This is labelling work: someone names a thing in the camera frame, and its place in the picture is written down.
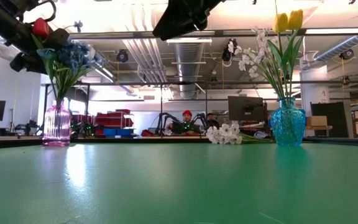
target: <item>ceiling lamp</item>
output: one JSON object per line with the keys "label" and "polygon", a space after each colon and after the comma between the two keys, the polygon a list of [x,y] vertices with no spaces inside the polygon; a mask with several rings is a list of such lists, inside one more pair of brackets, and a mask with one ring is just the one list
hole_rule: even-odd
{"label": "ceiling lamp", "polygon": [[358,34],[358,28],[307,29],[306,34]]}
{"label": "ceiling lamp", "polygon": [[212,39],[199,39],[199,38],[179,38],[169,39],[168,44],[185,44],[185,43],[212,43]]}

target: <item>blue box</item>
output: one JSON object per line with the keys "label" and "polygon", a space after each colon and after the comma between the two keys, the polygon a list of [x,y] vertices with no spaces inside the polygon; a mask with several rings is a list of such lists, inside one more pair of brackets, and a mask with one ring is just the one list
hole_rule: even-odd
{"label": "blue box", "polygon": [[133,129],[117,129],[117,134],[119,136],[131,136],[134,132]]}
{"label": "blue box", "polygon": [[116,136],[117,135],[117,129],[114,128],[104,128],[103,134],[105,136]]}

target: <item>green tabletop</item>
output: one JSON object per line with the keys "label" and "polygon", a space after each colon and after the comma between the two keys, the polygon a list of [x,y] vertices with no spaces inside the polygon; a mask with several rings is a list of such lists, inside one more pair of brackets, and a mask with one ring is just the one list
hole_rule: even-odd
{"label": "green tabletop", "polygon": [[0,223],[358,223],[358,147],[0,149]]}

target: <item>ceiling duct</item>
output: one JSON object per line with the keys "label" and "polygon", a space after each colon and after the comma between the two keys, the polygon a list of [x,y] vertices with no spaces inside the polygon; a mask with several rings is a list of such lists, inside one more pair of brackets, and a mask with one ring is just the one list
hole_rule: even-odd
{"label": "ceiling duct", "polygon": [[352,47],[358,45],[358,35],[355,35],[353,37],[350,37],[346,39],[345,41],[341,42],[337,46],[323,52],[323,53],[317,53],[314,56],[314,60],[316,61],[326,61],[330,58],[333,58],[337,55],[340,55],[341,53],[351,49]]}
{"label": "ceiling duct", "polygon": [[[178,72],[181,82],[195,82],[197,81],[197,74],[200,70],[200,64],[192,64],[192,62],[200,62],[204,50],[203,43],[194,44],[175,44],[175,56],[178,62]],[[183,99],[196,98],[196,86],[181,85],[180,96]]]}

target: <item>blue glass vase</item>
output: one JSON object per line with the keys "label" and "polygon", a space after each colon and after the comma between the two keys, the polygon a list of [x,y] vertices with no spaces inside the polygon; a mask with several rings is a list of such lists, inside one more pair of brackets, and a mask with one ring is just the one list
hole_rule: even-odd
{"label": "blue glass vase", "polygon": [[294,97],[281,98],[280,108],[270,115],[273,134],[279,146],[300,146],[302,143],[306,116],[304,110],[293,106],[294,101]]}

